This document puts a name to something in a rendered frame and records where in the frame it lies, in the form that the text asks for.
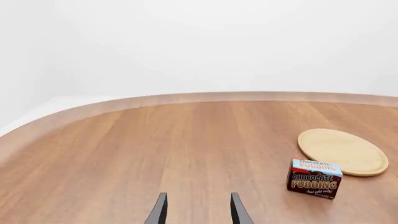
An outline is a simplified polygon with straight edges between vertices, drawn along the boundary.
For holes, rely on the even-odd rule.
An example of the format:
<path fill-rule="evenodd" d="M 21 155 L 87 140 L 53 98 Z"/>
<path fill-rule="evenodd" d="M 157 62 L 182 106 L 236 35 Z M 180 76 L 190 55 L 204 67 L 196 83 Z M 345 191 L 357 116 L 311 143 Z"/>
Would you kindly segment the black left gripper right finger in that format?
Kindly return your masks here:
<path fill-rule="evenodd" d="M 230 210 L 233 224 L 254 224 L 236 192 L 231 193 Z"/>

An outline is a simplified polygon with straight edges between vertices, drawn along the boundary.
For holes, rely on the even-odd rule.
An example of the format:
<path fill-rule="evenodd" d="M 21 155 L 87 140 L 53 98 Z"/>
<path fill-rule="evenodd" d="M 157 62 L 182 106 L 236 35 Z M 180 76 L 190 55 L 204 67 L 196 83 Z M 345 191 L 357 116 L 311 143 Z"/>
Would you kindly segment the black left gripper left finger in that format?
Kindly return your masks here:
<path fill-rule="evenodd" d="M 167 194 L 162 192 L 144 224 L 165 224 L 167 219 Z"/>

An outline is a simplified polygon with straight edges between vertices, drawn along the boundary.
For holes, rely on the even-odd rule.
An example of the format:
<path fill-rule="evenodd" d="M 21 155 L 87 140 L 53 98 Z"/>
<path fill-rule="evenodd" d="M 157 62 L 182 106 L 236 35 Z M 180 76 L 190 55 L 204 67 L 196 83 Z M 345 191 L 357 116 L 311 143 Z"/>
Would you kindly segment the chocolate pudding box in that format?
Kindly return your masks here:
<path fill-rule="evenodd" d="M 291 192 L 334 199 L 343 178 L 340 166 L 293 158 L 286 186 Z"/>

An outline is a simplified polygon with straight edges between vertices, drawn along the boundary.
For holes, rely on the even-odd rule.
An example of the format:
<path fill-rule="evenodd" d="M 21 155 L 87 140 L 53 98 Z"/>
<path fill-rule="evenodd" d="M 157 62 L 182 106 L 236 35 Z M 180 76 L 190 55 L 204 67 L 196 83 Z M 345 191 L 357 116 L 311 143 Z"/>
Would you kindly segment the round pale wooden plate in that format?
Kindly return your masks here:
<path fill-rule="evenodd" d="M 355 177 L 374 177 L 384 173 L 389 161 L 369 141 L 332 129 L 315 128 L 297 138 L 300 150 L 311 160 L 340 166 L 342 173 Z"/>

